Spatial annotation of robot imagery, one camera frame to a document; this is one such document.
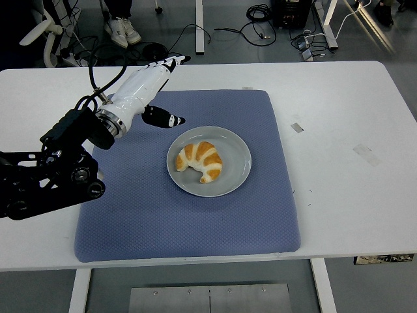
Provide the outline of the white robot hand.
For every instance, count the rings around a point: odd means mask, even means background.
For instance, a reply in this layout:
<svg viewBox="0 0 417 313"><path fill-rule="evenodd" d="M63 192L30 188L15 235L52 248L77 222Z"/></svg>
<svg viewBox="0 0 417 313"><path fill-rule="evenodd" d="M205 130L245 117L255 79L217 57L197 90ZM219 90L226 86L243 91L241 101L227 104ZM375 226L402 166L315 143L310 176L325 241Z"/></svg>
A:
<svg viewBox="0 0 417 313"><path fill-rule="evenodd" d="M185 118L151 106L150 102L168 82L175 67L189 60L189 56L169 57L135 71L112 95L111 103L101 106L96 115L116 138L130 130L136 115L140 115L146 124L160 128L172 128L185 123Z"/></svg>

